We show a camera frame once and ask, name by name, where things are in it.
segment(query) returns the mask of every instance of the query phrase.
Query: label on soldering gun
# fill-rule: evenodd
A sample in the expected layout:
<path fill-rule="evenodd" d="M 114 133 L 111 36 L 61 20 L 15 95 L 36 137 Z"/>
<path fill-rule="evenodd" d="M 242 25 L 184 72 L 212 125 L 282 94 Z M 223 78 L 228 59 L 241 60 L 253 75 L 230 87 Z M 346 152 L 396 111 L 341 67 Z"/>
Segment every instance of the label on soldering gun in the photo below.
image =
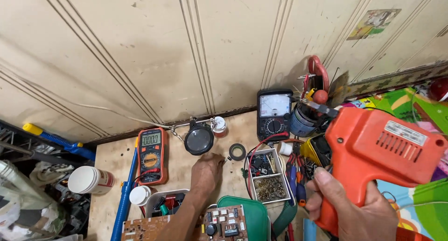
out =
<path fill-rule="evenodd" d="M 400 125 L 394 121 L 389 120 L 384 128 L 386 131 L 391 132 L 397 136 L 403 137 L 408 141 L 411 141 L 419 146 L 423 146 L 425 144 L 428 136 L 425 136 L 417 131 L 414 131 L 406 126 Z"/>

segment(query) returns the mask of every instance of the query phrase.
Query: green capacitor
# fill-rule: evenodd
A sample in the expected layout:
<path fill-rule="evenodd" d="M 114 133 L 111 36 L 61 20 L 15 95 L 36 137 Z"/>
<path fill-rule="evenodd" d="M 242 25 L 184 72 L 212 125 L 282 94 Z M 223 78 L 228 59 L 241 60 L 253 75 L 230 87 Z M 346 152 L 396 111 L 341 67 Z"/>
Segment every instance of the green capacitor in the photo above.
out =
<path fill-rule="evenodd" d="M 160 210 L 162 211 L 162 215 L 168 215 L 168 207 L 165 204 L 160 206 Z"/>

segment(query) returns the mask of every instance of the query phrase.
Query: green lid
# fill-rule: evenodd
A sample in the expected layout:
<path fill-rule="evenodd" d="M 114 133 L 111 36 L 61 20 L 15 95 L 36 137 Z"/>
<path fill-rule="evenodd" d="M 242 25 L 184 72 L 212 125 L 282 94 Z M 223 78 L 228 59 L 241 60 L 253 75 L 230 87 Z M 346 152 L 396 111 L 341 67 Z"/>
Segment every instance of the green lid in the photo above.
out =
<path fill-rule="evenodd" d="M 268 222 L 267 210 L 261 202 L 246 198 L 223 196 L 218 201 L 218 208 L 241 204 L 244 208 L 249 240 L 266 240 L 267 228 L 271 225 Z"/>

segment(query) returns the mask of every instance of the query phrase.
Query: colorful play mat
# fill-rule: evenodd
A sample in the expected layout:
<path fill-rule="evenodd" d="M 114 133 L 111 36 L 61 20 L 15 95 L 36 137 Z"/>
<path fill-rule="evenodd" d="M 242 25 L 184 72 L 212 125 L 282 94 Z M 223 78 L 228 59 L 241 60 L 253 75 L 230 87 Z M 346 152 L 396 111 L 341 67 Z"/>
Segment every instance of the colorful play mat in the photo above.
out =
<path fill-rule="evenodd" d="M 448 103 L 427 98 L 423 86 L 405 88 L 345 103 L 349 107 L 374 107 L 392 113 L 395 117 L 436 133 L 448 134 Z M 448 202 L 448 152 L 434 172 L 431 182 L 415 188 L 401 187 L 378 181 L 392 206 L 402 208 L 428 202 Z M 400 227 L 422 233 L 435 241 L 448 241 L 448 204 L 435 203 L 406 207 L 397 212 Z"/>

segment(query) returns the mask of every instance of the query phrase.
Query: wooden workbench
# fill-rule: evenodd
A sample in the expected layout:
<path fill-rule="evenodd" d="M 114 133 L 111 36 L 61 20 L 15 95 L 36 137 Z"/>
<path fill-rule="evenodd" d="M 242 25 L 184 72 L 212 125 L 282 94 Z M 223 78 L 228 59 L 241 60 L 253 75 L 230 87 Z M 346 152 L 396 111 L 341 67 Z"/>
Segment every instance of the wooden workbench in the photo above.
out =
<path fill-rule="evenodd" d="M 216 139 L 212 152 L 228 156 L 228 149 L 234 143 L 242 144 L 247 151 L 255 147 L 259 141 L 256 130 L 256 111 L 225 118 L 229 133 L 222 139 Z M 176 129 L 179 135 L 187 133 L 188 127 Z M 88 228 L 89 241 L 109 241 L 115 221 L 118 204 L 120 202 L 120 183 L 126 181 L 134 153 L 135 138 L 99 145 L 96 152 L 95 167 L 114 174 L 116 182 L 111 191 L 104 195 L 92 195 L 90 218 Z M 169 161 L 168 181 L 156 185 L 159 192 L 174 189 L 190 188 L 191 167 L 199 156 L 193 156 L 185 150 L 184 143 L 169 133 Z M 216 203 L 222 196 L 230 195 L 249 198 L 247 194 L 241 168 L 243 161 L 227 161 L 224 165 L 223 179 L 216 191 L 212 194 L 210 204 Z M 277 219 L 283 202 L 265 205 L 272 222 Z M 295 240 L 302 240 L 303 218 L 307 218 L 306 211 L 299 207 L 292 224 Z M 128 220 L 142 218 L 137 206 L 131 205 Z M 325 234 L 318 229 L 318 240 L 328 240 Z"/>

